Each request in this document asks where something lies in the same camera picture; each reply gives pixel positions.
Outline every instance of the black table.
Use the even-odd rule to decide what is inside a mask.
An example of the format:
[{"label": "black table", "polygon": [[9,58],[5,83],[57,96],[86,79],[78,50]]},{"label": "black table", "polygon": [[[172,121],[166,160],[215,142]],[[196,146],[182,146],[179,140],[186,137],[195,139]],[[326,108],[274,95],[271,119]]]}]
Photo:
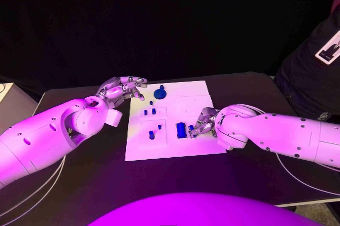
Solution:
[{"label": "black table", "polygon": [[[270,113],[296,115],[266,74],[248,72],[153,83],[198,80],[207,81],[215,108],[243,103]],[[71,99],[91,96],[97,89],[49,90],[37,113]],[[130,202],[178,192],[222,193],[276,205],[339,198],[304,186],[286,172],[276,154],[261,150],[251,141],[245,149],[234,149],[225,154],[126,162],[130,101],[119,110],[124,113],[120,126],[106,125],[103,131],[70,153],[48,197],[13,225],[84,226]],[[290,157],[283,157],[283,162],[306,183],[340,193],[340,177],[335,171]],[[3,188],[2,212],[45,183],[58,165],[60,162]],[[45,192],[47,189],[0,219],[0,223],[25,212]]]}]

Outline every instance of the black shirt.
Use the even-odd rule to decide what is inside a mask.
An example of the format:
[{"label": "black shirt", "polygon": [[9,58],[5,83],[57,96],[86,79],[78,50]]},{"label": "black shirt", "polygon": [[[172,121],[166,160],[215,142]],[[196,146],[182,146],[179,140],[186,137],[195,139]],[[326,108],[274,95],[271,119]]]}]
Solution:
[{"label": "black shirt", "polygon": [[340,31],[340,5],[281,65],[281,73],[309,103],[340,114],[340,57],[330,65],[316,54]]}]

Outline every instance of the robotic arm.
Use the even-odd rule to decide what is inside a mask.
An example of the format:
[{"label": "robotic arm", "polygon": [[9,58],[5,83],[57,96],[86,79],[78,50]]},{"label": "robotic arm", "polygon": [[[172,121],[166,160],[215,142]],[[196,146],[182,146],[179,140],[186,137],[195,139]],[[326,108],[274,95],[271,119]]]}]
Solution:
[{"label": "robotic arm", "polygon": [[251,139],[267,151],[340,168],[340,125],[257,111],[247,105],[204,108],[191,137],[211,131],[227,150]]},{"label": "robotic arm", "polygon": [[51,166],[96,135],[104,124],[119,126],[116,108],[127,98],[145,100],[139,77],[114,77],[94,96],[75,99],[15,124],[0,135],[0,189]]}]

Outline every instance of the person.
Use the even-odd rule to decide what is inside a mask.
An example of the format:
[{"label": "person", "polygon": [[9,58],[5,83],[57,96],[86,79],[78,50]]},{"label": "person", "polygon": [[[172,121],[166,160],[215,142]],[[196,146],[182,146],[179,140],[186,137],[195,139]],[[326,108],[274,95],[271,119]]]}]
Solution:
[{"label": "person", "polygon": [[320,53],[320,56],[325,58],[326,61],[330,61],[335,57],[335,53],[340,48],[340,41],[338,44],[333,44],[326,51]]},{"label": "person", "polygon": [[[329,18],[283,61],[274,82],[300,117],[328,121],[340,115],[340,57],[326,64],[316,54],[340,31],[340,0]],[[338,48],[329,49],[333,56]]]}]

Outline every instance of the blue object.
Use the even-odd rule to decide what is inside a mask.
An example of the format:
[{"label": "blue object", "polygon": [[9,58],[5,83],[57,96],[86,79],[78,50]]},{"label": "blue object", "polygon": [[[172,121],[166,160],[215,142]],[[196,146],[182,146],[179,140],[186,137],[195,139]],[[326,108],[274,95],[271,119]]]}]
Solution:
[{"label": "blue object", "polygon": [[194,130],[195,128],[194,128],[194,125],[191,124],[189,125],[189,130]]},{"label": "blue object", "polygon": [[155,139],[155,132],[150,131],[149,134],[150,134],[150,139],[153,140]]},{"label": "blue object", "polygon": [[185,123],[178,123],[178,138],[185,139],[186,138],[186,124]]},{"label": "blue object", "polygon": [[156,99],[163,99],[163,98],[166,97],[166,95],[168,95],[168,92],[166,92],[166,90],[165,90],[165,86],[162,85],[162,86],[160,86],[160,89],[158,89],[158,90],[155,91],[155,98],[156,98]]}]

